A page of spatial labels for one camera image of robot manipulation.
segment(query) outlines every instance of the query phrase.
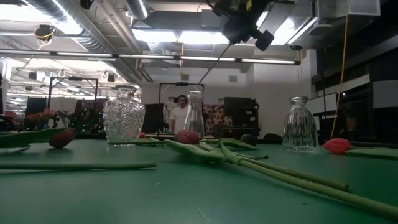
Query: green stem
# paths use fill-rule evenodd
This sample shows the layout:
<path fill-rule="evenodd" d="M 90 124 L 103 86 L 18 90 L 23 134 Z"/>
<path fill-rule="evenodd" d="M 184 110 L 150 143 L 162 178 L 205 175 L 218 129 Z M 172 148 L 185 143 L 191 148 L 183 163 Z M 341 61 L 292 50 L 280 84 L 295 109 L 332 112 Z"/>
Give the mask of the green stem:
<path fill-rule="evenodd" d="M 336 190 L 324 185 L 311 183 L 306 180 L 300 180 L 298 178 L 291 177 L 286 174 L 281 174 L 279 172 L 261 167 L 259 165 L 255 165 L 252 162 L 246 161 L 244 159 L 239 160 L 238 164 L 247 167 L 249 169 L 255 170 L 257 172 L 260 172 L 262 174 L 268 175 L 269 177 L 283 181 L 285 183 L 292 184 L 294 186 L 301 187 L 303 189 L 311 190 L 316 193 L 327 195 L 329 197 L 337 198 L 339 200 L 349 202 L 354 205 L 358 205 L 360 207 L 368 208 L 370 210 L 374 210 L 389 217 L 398 219 L 398 208 L 395 206 L 388 205 L 382 202 L 377 202 L 368 198 L 360 197 L 341 190 Z"/>
<path fill-rule="evenodd" d="M 261 167 L 264 167 L 264 168 L 267 168 L 267 169 L 271 169 L 271 170 L 275 170 L 275 171 L 281 172 L 283 174 L 291 175 L 291 176 L 294 176 L 294 177 L 299 177 L 299 178 L 305 179 L 305 180 L 311 180 L 312 182 L 316 182 L 316 183 L 319 183 L 319 184 L 327 185 L 329 187 L 333 187 L 333 188 L 338 189 L 338 190 L 343 190 L 343 191 L 346 191 L 346 192 L 349 191 L 349 185 L 345 184 L 345 183 L 337 182 L 337 181 L 334 181 L 334 180 L 329 180 L 329 179 L 326 179 L 326 178 L 323 178 L 323 177 L 319 177 L 319 176 L 308 174 L 308 173 L 304 173 L 304 172 L 298 172 L 298 171 L 294 171 L 294 170 L 291 170 L 291 169 L 286 169 L 284 167 L 268 164 L 268 163 L 261 162 L 261 161 L 256 161 L 256 160 L 249 159 L 249 158 L 242 158 L 242 160 L 251 162 L 251 163 L 253 163 L 255 165 L 258 165 L 258 166 L 261 166 Z"/>
<path fill-rule="evenodd" d="M 208 152 L 212 151 L 213 148 L 214 148 L 213 146 L 211 146 L 211 145 L 209 145 L 209 144 L 207 144 L 207 143 L 203 143 L 203 142 L 201 142 L 201 143 L 200 143 L 199 145 L 197 145 L 197 146 L 201 147 L 202 149 L 204 149 L 204 150 L 206 150 L 206 151 L 208 151 Z M 245 157 L 245 158 L 248 158 L 248 159 L 254 159 L 254 160 L 268 159 L 268 156 L 267 156 L 267 155 L 263 155 L 263 156 L 248 156 L 248 155 L 240 154 L 240 153 L 237 153 L 237 152 L 234 152 L 234 153 L 235 153 L 235 155 L 237 155 L 237 156 Z"/>
<path fill-rule="evenodd" d="M 23 170 L 132 170 L 156 167 L 155 162 L 141 162 L 136 164 L 0 164 L 0 169 Z"/>

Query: cable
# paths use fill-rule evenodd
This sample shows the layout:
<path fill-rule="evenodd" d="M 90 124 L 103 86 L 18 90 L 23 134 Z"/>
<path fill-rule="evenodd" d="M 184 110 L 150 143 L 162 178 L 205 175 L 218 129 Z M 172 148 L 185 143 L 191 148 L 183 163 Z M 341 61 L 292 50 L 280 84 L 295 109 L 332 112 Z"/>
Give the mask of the cable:
<path fill-rule="evenodd" d="M 213 67 L 217 64 L 217 62 L 220 60 L 221 57 L 223 57 L 223 55 L 225 54 L 225 52 L 229 49 L 229 47 L 232 46 L 232 44 L 229 44 L 225 50 L 223 51 L 223 53 L 221 53 L 221 55 L 218 57 L 218 59 L 211 65 L 211 67 L 209 68 L 209 70 L 207 70 L 207 72 L 205 73 L 205 75 L 200 79 L 200 81 L 198 82 L 198 84 L 200 84 L 203 79 L 206 78 L 206 76 L 209 74 L 209 72 L 211 71 L 211 69 L 213 69 Z"/>
<path fill-rule="evenodd" d="M 40 45 L 39 48 L 38 48 L 37 50 L 41 50 L 42 47 L 44 47 L 44 46 L 46 46 L 46 45 Z M 14 78 L 16 75 L 18 75 L 18 74 L 29 64 L 29 62 L 30 62 L 33 58 L 34 58 L 34 56 L 31 57 L 31 58 L 25 63 L 25 65 L 22 66 L 22 68 L 20 68 L 16 73 L 12 74 L 12 75 L 10 76 L 10 80 L 11 80 L 12 78 Z"/>
<path fill-rule="evenodd" d="M 39 38 L 39 39 L 46 38 L 45 41 L 47 41 L 47 39 L 48 39 L 51 35 L 53 35 L 57 29 L 54 28 L 54 30 L 53 30 L 51 33 L 49 33 L 49 34 L 47 34 L 47 35 L 44 35 L 44 36 L 38 36 L 38 35 L 36 35 L 36 30 L 37 30 L 37 28 L 35 29 L 35 32 L 34 32 L 34 33 L 35 33 L 35 36 L 36 36 L 37 38 Z"/>
<path fill-rule="evenodd" d="M 198 6 L 198 8 L 197 8 L 197 12 L 199 12 L 199 8 L 200 8 L 200 6 L 203 4 L 204 2 L 201 2 L 200 4 L 199 4 L 199 6 Z"/>
<path fill-rule="evenodd" d="M 337 96 L 337 104 L 336 104 L 336 113 L 335 118 L 333 120 L 333 127 L 331 129 L 330 139 L 333 138 L 333 133 L 335 132 L 336 120 L 337 120 L 337 111 L 338 111 L 338 104 L 340 102 L 340 95 L 341 95 L 341 87 L 343 86 L 343 77 L 344 77 L 344 69 L 345 69 L 345 60 L 346 60 L 346 46 L 347 46 L 347 28 L 348 28 L 348 12 L 349 12 L 349 3 L 350 0 L 347 0 L 348 3 L 348 11 L 346 15 L 346 25 L 344 31 L 344 45 L 343 45 L 343 63 L 341 65 L 341 77 L 340 77 L 340 87 Z"/>

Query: green table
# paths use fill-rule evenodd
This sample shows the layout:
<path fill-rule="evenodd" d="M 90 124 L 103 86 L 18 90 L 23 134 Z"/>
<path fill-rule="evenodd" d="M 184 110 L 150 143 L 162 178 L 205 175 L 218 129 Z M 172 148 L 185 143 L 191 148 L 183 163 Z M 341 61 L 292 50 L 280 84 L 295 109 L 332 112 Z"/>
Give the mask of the green table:
<path fill-rule="evenodd" d="M 250 155 L 350 184 L 353 192 L 398 206 L 398 163 L 331 155 L 289 154 L 261 145 Z M 346 203 L 243 167 L 195 162 L 168 148 L 115 148 L 75 140 L 69 150 L 34 144 L 1 162 L 145 162 L 154 170 L 0 170 L 0 222 L 5 223 L 392 223 Z"/>

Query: white wall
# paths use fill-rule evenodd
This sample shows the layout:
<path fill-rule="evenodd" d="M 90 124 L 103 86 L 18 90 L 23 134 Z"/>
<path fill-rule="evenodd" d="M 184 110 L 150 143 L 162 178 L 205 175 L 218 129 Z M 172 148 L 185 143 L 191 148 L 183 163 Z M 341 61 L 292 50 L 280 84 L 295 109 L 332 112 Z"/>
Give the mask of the white wall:
<path fill-rule="evenodd" d="M 188 95 L 189 91 L 196 91 L 193 86 L 175 86 L 162 85 L 164 92 L 160 96 L 160 102 L 166 102 L 169 97 L 178 97 L 181 94 Z M 226 96 L 231 97 L 246 97 L 244 87 L 239 86 L 220 86 L 220 85 L 205 85 L 204 104 L 218 104 L 218 99 Z M 142 98 L 143 103 L 158 103 L 159 102 L 159 83 L 143 83 L 142 84 Z"/>
<path fill-rule="evenodd" d="M 184 68 L 183 72 L 190 75 L 189 83 L 198 83 L 200 78 L 206 73 L 207 68 Z M 142 84 L 142 102 L 143 103 L 158 103 L 159 102 L 159 82 L 180 82 L 180 69 L 168 68 L 161 70 L 159 68 L 147 68 L 147 72 L 154 79 L 156 83 Z M 236 83 L 228 82 L 230 75 L 236 75 L 238 81 Z M 226 96 L 231 97 L 245 97 L 246 92 L 244 88 L 246 74 L 241 73 L 240 69 L 213 69 L 207 77 L 203 80 L 205 84 L 205 94 L 203 102 L 205 104 L 218 104 L 218 99 Z M 194 86 L 175 86 L 170 85 L 166 90 L 167 85 L 162 85 L 163 93 L 160 97 L 160 102 L 164 103 L 169 97 L 177 97 L 178 95 L 188 95 L 189 91 L 195 91 Z"/>
<path fill-rule="evenodd" d="M 259 103 L 260 138 L 267 133 L 282 135 L 284 121 L 293 96 L 316 97 L 311 76 L 316 74 L 315 51 L 309 50 L 302 65 L 261 65 L 255 64 L 246 74 L 246 91 Z"/>

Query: glass vase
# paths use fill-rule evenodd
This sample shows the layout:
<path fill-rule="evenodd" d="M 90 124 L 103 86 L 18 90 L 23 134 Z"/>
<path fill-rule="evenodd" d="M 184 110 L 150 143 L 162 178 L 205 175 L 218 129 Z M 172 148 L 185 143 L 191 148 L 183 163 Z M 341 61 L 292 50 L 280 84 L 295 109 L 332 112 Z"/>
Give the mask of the glass vase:
<path fill-rule="evenodd" d="M 188 94 L 188 113 L 185 118 L 184 130 L 198 133 L 200 139 L 205 136 L 202 115 L 203 95 L 200 91 L 190 91 Z"/>
<path fill-rule="evenodd" d="M 136 89 L 129 85 L 116 85 L 118 97 L 104 103 L 103 118 L 108 143 L 128 146 L 139 137 L 144 122 L 145 104 L 134 100 Z"/>
<path fill-rule="evenodd" d="M 308 97 L 293 97 L 290 99 L 292 109 L 284 124 L 283 145 L 293 152 L 318 152 L 318 136 L 315 120 L 306 109 Z"/>

